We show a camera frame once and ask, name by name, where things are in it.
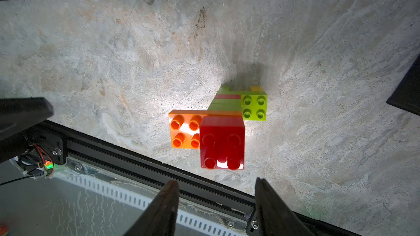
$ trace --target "black cable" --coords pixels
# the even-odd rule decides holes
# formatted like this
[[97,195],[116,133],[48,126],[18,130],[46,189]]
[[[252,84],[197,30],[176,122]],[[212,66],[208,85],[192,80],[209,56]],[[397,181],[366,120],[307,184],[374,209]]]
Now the black cable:
[[22,177],[22,178],[18,178],[18,179],[11,180],[11,181],[6,181],[6,182],[3,182],[2,184],[0,184],[0,186],[2,186],[2,185],[4,185],[4,184],[8,184],[8,183],[10,183],[10,182],[14,182],[14,181],[18,181],[18,180],[21,180],[21,179],[26,179],[26,178],[32,178],[32,177],[36,177],[36,176],[39,176],[39,175],[25,176],[25,177]]

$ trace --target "green led light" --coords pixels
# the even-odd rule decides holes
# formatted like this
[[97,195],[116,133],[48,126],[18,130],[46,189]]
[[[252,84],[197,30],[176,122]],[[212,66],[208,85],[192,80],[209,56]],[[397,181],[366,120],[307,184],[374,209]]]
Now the green led light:
[[54,164],[51,161],[45,161],[45,168],[47,170],[51,169],[54,167]]

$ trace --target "red wire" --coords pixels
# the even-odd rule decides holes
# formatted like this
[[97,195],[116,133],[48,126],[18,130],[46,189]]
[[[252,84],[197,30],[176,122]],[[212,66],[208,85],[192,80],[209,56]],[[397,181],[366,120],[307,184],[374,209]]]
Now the red wire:
[[[40,146],[36,145],[35,143],[34,143],[34,146],[35,146],[36,149],[41,150],[41,152],[44,153],[50,159],[51,163],[53,164],[52,165],[52,172],[50,173],[50,175],[47,176],[47,178],[51,177],[51,175],[54,173],[54,162],[53,162],[53,160],[51,159],[51,157],[48,154],[45,153],[45,151]],[[45,160],[44,160],[44,157],[43,157],[41,152],[39,154],[41,155],[42,160],[44,161],[44,164],[45,164]]]
[[38,150],[39,154],[41,155],[42,164],[45,164],[44,156],[42,155],[42,152],[39,150],[40,147],[38,145],[36,145],[35,143],[34,143],[34,147]]

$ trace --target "metal bracket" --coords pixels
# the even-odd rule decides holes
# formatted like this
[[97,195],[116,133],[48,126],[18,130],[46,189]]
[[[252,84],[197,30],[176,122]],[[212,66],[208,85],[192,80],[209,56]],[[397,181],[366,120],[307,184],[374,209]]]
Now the metal bracket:
[[38,144],[55,164],[64,165],[67,158],[67,139],[59,132],[36,125],[30,128],[28,138]]
[[258,217],[257,217],[257,212],[255,210],[252,212],[251,217],[247,222],[246,232],[250,236],[260,235]]

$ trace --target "orange lego stud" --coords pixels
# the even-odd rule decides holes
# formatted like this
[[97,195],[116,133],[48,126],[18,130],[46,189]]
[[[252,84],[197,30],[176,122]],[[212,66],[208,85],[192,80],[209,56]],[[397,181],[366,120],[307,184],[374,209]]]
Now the orange lego stud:
[[175,148],[180,148],[182,144],[184,143],[184,141],[185,141],[185,134],[180,132],[176,134],[175,138],[172,140],[172,145]]
[[177,115],[171,121],[171,128],[173,130],[178,130],[179,128],[181,128],[181,126],[182,126],[183,123],[184,123],[184,117],[182,117],[182,115]]
[[191,120],[188,123],[189,129],[191,129],[192,131],[196,131],[200,128],[201,121],[202,117],[200,117],[199,115],[195,115],[191,118]]
[[200,147],[200,134],[196,133],[191,138],[191,147],[198,149]]

